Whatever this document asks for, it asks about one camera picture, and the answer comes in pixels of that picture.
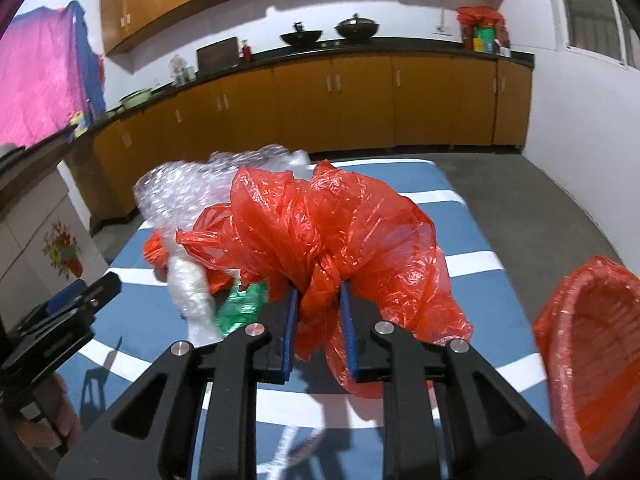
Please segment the person's left hand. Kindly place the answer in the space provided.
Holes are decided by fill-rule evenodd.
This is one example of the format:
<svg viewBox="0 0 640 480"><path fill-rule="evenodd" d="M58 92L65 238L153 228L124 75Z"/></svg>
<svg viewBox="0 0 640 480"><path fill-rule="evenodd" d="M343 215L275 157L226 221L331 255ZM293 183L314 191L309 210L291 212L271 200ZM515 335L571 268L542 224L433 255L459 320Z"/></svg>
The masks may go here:
<svg viewBox="0 0 640 480"><path fill-rule="evenodd" d="M21 442L29 451L54 450L62 444L74 446L82 436L82 426L60 374L55 373L40 384L37 400L40 403L37 416L19 417L11 422Z"/></svg>

